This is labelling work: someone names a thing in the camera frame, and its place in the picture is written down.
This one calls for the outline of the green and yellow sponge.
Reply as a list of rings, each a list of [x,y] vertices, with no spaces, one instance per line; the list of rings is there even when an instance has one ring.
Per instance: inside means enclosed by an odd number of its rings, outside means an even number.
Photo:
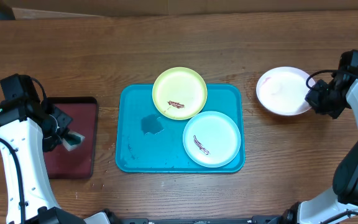
[[[74,131],[69,131],[64,135],[62,144],[67,151],[72,151],[79,147],[84,140],[85,137],[83,135]]]

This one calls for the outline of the white pink-rimmed plate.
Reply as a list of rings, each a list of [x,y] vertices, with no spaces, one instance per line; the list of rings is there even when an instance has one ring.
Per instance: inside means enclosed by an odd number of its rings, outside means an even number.
[[[272,113],[282,116],[302,114],[311,108],[305,97],[314,84],[315,81],[298,68],[273,68],[259,78],[257,99]]]

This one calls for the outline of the yellow-green plate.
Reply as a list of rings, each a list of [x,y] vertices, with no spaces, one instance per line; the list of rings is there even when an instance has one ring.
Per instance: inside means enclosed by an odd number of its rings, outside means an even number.
[[[185,120],[198,114],[206,104],[208,90],[201,75],[186,67],[162,72],[152,87],[152,100],[165,117]]]

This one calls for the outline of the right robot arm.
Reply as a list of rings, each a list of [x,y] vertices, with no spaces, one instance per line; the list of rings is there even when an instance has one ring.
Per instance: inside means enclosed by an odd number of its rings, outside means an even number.
[[[280,102],[296,106],[307,102],[316,113],[336,119],[344,108],[354,112],[358,128],[358,68],[331,70],[330,83],[317,82],[311,75],[292,67],[278,67],[265,73],[257,84],[257,96],[266,86],[274,87]],[[317,197],[294,204],[271,223],[339,223],[358,216],[358,141],[338,165],[333,185]]]

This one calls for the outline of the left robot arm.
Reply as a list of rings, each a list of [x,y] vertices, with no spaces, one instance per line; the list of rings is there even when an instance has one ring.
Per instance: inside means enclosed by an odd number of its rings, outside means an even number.
[[[47,165],[66,167],[69,178],[92,175],[98,106],[92,97],[51,101],[48,111],[26,96],[0,104],[7,223],[119,223],[108,209],[82,219],[57,203]]]

